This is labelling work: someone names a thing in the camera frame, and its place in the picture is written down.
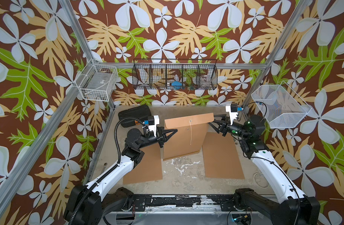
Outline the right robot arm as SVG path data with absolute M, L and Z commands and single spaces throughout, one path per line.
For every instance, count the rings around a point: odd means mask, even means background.
M 308 197 L 288 177 L 261 140 L 265 119 L 252 115 L 244 124 L 234 123 L 227 115 L 216 115 L 210 126 L 219 134 L 231 134 L 239 142 L 244 156 L 262 172 L 275 193 L 272 201 L 251 188 L 235 191 L 233 205 L 237 209 L 252 209 L 271 220 L 274 225 L 315 225 L 318 222 L 320 203 Z

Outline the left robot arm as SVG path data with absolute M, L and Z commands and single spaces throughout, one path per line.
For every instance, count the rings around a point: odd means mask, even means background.
M 164 127 L 157 127 L 156 133 L 149 131 L 146 134 L 142 134 L 137 128 L 129 130 L 120 159 L 96 179 L 72 189 L 63 218 L 69 225 L 97 225 L 113 208 L 120 210 L 130 195 L 127 194 L 103 206 L 103 200 L 108 192 L 141 162 L 144 157 L 141 148 L 156 143 L 162 148 L 177 131 L 177 129 L 164 129 Z

